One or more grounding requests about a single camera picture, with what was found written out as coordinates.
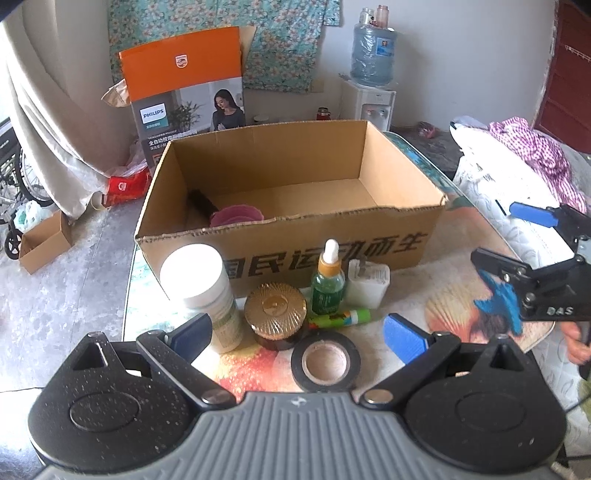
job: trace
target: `cable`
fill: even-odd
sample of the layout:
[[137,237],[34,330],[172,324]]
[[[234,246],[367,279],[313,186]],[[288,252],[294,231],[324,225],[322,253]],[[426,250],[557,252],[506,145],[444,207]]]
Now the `cable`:
[[583,403],[585,403],[587,400],[589,400],[591,398],[591,393],[588,394],[585,398],[583,398],[582,400],[579,400],[576,404],[574,404],[573,406],[565,409],[564,414],[568,415],[570,412],[572,412],[573,410],[579,408]]
[[576,462],[578,460],[591,460],[591,455],[575,455],[572,457],[558,457],[557,462]]
[[0,391],[0,394],[3,394],[3,393],[26,392],[28,390],[43,390],[43,387],[18,388],[16,390],[1,390]]

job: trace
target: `cardboard box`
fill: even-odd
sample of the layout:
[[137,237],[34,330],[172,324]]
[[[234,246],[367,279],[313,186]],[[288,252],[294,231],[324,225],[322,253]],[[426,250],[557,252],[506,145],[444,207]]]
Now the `cardboard box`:
[[[187,201],[193,189],[218,208],[253,205],[266,220],[209,228]],[[157,278],[177,248],[215,247],[243,296],[263,282],[309,285],[329,238],[345,261],[365,254],[391,268],[412,267],[446,201],[367,121],[260,125],[171,142],[135,239]]]
[[241,59],[253,36],[252,27],[214,28],[120,52],[148,166],[170,140],[246,125]]
[[72,247],[72,233],[66,216],[57,211],[22,235],[18,261],[29,273],[59,257]]

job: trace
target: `orange box lid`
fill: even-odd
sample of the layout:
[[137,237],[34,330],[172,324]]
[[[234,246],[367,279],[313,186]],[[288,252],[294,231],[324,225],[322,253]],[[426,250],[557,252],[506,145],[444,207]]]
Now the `orange box lid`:
[[131,101],[242,76],[240,29],[213,28],[119,53]]

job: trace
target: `small cardboard box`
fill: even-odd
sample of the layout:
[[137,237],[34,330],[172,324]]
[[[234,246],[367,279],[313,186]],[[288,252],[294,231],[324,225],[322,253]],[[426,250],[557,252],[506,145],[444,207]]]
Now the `small cardboard box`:
[[66,216],[61,211],[57,211],[22,235],[18,261],[25,270],[34,273],[70,247],[72,247],[70,225]]
[[[209,228],[187,200],[194,189],[220,209],[253,205],[266,220]],[[157,278],[176,249],[213,246],[243,296],[269,281],[309,285],[329,238],[345,261],[365,254],[412,267],[446,201],[370,122],[261,125],[171,142],[135,239]]]

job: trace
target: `wheelchair wheel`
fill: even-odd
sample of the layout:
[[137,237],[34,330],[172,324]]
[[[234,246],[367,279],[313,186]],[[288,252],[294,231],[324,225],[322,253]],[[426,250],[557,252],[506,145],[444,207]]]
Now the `wheelchair wheel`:
[[9,228],[4,240],[4,250],[10,260],[18,260],[21,251],[22,232],[17,228]]
[[22,149],[14,157],[14,173],[18,187],[27,200],[35,200],[42,207],[49,207],[53,203]]

